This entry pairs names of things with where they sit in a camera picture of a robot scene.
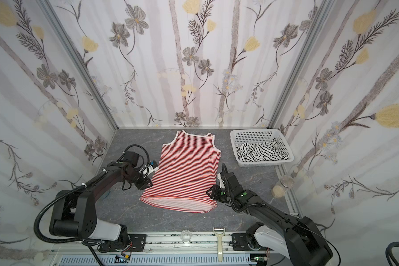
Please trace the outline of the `red white striped tank top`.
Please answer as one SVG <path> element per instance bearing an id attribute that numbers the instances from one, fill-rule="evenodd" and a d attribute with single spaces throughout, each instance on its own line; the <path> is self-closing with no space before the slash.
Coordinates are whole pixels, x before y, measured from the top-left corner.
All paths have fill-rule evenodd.
<path id="1" fill-rule="evenodd" d="M 158 208 L 187 213 L 207 213 L 217 207 L 207 190 L 216 184 L 222 152 L 215 135 L 195 135 L 178 131 L 162 145 L 158 170 L 140 201 Z"/>

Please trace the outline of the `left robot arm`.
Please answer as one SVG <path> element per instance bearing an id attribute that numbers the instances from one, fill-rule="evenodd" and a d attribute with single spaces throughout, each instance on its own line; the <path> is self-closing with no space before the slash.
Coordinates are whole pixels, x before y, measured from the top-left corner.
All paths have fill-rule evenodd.
<path id="1" fill-rule="evenodd" d="M 126 226 L 98 219 L 95 204 L 117 183 L 135 185 L 139 190 L 152 187 L 152 181 L 141 173 L 139 165 L 140 160 L 147 164 L 149 159 L 148 155 L 125 151 L 91 180 L 59 192 L 35 218 L 36 237 L 52 244 L 102 241 L 115 249 L 128 246 L 130 238 Z"/>

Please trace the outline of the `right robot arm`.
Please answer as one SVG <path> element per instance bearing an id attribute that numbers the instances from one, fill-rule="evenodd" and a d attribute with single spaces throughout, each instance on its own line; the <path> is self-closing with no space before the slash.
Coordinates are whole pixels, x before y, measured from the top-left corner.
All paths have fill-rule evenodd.
<path id="1" fill-rule="evenodd" d="M 259 220 L 249 233 L 260 247 L 272 249 L 288 258 L 294 266 L 324 266 L 333 257 L 331 243 L 308 217 L 297 218 L 266 203 L 251 190 L 245 190 L 225 164 L 221 180 L 206 194 L 237 213 L 244 212 Z"/>

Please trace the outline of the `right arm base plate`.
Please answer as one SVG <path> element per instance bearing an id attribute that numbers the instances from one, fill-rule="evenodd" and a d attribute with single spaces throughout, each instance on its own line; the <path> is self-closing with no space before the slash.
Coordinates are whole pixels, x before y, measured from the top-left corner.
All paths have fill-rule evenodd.
<path id="1" fill-rule="evenodd" d="M 258 251 L 265 250 L 258 244 L 253 235 L 248 233 L 233 233 L 229 245 L 234 251 Z"/>

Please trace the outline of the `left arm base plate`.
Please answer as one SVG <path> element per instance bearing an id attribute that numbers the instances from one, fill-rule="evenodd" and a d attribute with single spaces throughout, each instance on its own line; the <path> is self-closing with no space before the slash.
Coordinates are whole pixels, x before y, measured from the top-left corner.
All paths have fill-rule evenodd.
<path id="1" fill-rule="evenodd" d="M 100 253 L 108 252 L 143 252 L 147 234 L 126 234 L 116 241 L 104 241 L 98 245 Z"/>

